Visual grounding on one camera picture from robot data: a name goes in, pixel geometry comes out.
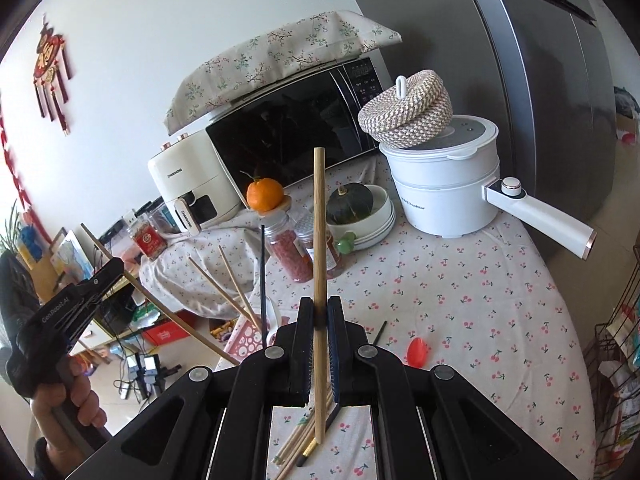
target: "microwave oven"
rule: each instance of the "microwave oven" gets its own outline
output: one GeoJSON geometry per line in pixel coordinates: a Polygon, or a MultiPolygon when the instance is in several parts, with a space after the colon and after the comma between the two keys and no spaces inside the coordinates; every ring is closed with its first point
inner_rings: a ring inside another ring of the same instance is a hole
{"type": "Polygon", "coordinates": [[[371,60],[363,57],[249,96],[206,131],[244,201],[253,177],[286,187],[311,176],[316,146],[325,148],[327,168],[375,149],[358,112],[381,92],[371,60]]]}

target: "woven basket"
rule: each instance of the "woven basket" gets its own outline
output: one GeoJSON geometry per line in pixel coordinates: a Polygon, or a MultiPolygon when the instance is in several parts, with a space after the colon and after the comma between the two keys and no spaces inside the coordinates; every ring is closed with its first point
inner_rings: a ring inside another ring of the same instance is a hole
{"type": "Polygon", "coordinates": [[[358,122],[378,142],[410,148],[439,134],[452,115],[442,79],[433,70],[422,70],[406,80],[406,97],[398,99],[392,86],[364,105],[358,122]]]}

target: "green pumpkin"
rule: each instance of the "green pumpkin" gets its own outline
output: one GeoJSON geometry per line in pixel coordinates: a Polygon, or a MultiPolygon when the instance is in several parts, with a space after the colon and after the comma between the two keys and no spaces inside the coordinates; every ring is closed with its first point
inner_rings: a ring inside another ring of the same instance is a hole
{"type": "Polygon", "coordinates": [[[326,204],[326,219],[334,225],[352,224],[371,214],[373,193],[364,184],[351,182],[340,186],[326,204]]]}

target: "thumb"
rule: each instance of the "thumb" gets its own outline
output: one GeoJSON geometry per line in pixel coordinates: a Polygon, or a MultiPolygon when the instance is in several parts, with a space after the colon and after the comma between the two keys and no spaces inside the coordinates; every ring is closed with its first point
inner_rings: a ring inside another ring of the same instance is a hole
{"type": "Polygon", "coordinates": [[[66,431],[60,426],[51,411],[66,399],[66,388],[63,384],[40,384],[33,399],[31,399],[31,413],[33,413],[42,435],[50,446],[59,452],[69,450],[73,444],[66,431]]]}

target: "human hand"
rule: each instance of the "human hand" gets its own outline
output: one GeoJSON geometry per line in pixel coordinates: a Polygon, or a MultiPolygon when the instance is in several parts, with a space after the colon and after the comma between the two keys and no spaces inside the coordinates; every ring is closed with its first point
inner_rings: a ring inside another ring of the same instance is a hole
{"type": "MultiPolygon", "coordinates": [[[[79,408],[78,421],[83,426],[103,427],[107,422],[107,415],[100,408],[98,395],[91,389],[89,378],[82,375],[81,365],[73,358],[69,358],[69,368],[75,377],[70,397],[79,408]]],[[[31,412],[47,441],[47,456],[63,477],[71,474],[84,461],[83,453],[69,438],[51,411],[65,399],[64,384],[40,384],[31,399],[31,412]]]]}

